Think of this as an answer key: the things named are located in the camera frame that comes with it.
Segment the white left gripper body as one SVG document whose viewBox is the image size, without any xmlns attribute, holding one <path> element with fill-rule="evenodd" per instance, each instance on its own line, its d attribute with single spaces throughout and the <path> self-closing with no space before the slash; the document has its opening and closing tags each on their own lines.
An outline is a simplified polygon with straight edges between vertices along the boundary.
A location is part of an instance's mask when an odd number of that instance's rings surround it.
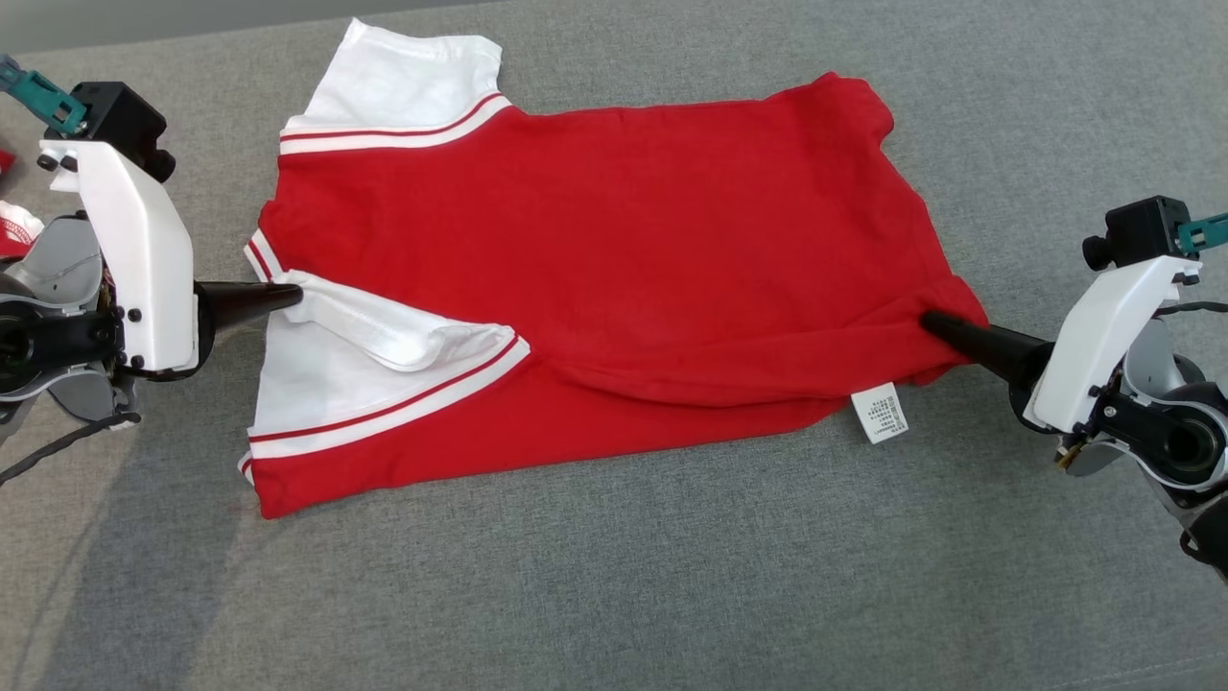
<svg viewBox="0 0 1228 691">
<path fill-rule="evenodd" d="M 99 141 L 43 139 L 59 169 L 52 191 L 80 198 L 106 265 L 117 306 L 140 311 L 126 322 L 128 357 L 142 369 L 181 372 L 201 362 L 190 234 L 154 177 Z"/>
</svg>

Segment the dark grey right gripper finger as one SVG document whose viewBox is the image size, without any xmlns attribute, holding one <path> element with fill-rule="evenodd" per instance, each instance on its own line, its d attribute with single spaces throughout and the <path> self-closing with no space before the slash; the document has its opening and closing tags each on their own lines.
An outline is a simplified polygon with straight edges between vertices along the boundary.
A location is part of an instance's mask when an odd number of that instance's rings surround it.
<svg viewBox="0 0 1228 691">
<path fill-rule="evenodd" d="M 987 369 L 1043 369 L 1052 352 L 1052 342 L 1005 326 L 979 326 L 949 312 L 926 311 L 921 326 Z"/>
<path fill-rule="evenodd" d="M 927 333 L 1013 388 L 1032 388 L 1043 372 L 1043 341 L 1005 326 L 930 323 Z"/>
</svg>

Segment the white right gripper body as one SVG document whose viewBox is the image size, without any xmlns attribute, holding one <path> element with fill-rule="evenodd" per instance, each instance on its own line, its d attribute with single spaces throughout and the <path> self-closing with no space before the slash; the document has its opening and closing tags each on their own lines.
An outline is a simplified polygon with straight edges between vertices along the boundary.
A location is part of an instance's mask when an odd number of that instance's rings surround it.
<svg viewBox="0 0 1228 691">
<path fill-rule="evenodd" d="M 1199 279 L 1201 261 L 1162 255 L 1098 276 L 1071 307 L 1051 342 L 1047 363 L 1032 376 L 1019 407 L 1022 423 L 1041 433 L 1073 433 L 1093 415 L 1124 353 L 1163 303 L 1179 298 L 1186 279 Z"/>
</svg>

